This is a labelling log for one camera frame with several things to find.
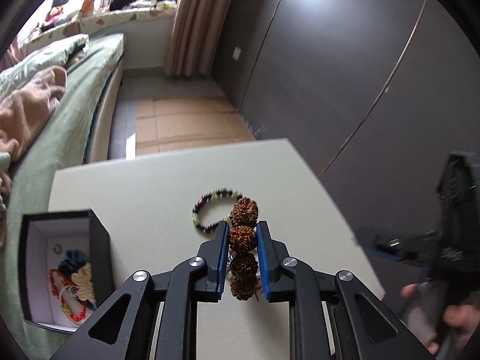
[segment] open box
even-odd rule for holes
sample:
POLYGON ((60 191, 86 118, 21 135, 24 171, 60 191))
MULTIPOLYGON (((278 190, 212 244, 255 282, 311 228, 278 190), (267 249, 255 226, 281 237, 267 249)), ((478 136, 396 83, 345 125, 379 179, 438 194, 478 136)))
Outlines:
POLYGON ((72 334, 78 325, 63 312, 49 284, 67 250, 88 255, 97 307, 114 292, 110 236, 92 210, 24 215, 18 252, 20 302, 25 321, 72 334))

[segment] white table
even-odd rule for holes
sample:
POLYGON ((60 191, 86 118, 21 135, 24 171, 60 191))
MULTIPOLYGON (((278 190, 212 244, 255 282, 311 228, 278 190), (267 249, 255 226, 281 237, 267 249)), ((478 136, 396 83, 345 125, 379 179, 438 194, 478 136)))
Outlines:
MULTIPOLYGON (((383 289, 338 209, 287 140, 172 151, 58 171, 51 211, 92 208, 109 231, 115 284, 139 269, 156 274, 195 256, 205 234, 191 210, 216 188, 241 191, 258 203, 273 239, 313 269, 348 269, 378 297, 383 289)), ((209 211, 224 216, 231 202, 209 211)), ((288 305, 261 297, 236 300, 226 285, 221 302, 198 306, 197 356, 207 359, 288 359, 288 305)))

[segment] brown bead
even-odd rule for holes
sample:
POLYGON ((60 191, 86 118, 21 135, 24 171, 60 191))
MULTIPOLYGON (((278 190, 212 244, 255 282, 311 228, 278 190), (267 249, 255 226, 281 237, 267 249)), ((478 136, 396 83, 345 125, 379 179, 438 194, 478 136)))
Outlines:
POLYGON ((258 219, 258 206, 255 200, 241 198, 234 205, 230 213, 232 226, 255 227, 258 219))
POLYGON ((240 254, 257 247, 257 232, 247 226, 238 226, 229 232, 230 248, 240 254))
POLYGON ((237 278, 248 278, 255 276, 258 271, 258 263, 251 253, 238 254, 233 259, 230 270, 237 278))
POLYGON ((230 281, 232 295, 238 300, 248 300, 253 296, 256 284, 257 278, 255 276, 246 277, 244 279, 234 277, 230 281))

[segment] hand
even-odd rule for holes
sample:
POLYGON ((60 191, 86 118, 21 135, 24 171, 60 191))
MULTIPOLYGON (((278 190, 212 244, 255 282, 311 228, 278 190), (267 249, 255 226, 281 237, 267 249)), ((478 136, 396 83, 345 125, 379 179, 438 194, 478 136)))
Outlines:
MULTIPOLYGON (((411 299, 417 290, 416 284, 410 284, 402 288, 402 296, 405 299, 411 299)), ((459 331, 459 337, 455 345, 460 351, 472 336, 480 322, 480 311, 473 305, 465 304, 461 306, 448 306, 443 313, 443 321, 449 327, 459 331)), ((430 342, 426 345, 431 354, 436 354, 440 349, 439 344, 430 342)))

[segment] wall outlet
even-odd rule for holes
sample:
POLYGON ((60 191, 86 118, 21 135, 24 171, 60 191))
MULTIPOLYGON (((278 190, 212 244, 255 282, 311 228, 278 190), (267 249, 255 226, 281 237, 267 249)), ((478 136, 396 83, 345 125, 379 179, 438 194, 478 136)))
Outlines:
POLYGON ((235 47, 235 50, 233 50, 233 55, 232 55, 232 58, 234 59, 234 61, 239 60, 241 52, 242 52, 242 49, 240 49, 239 47, 235 47))

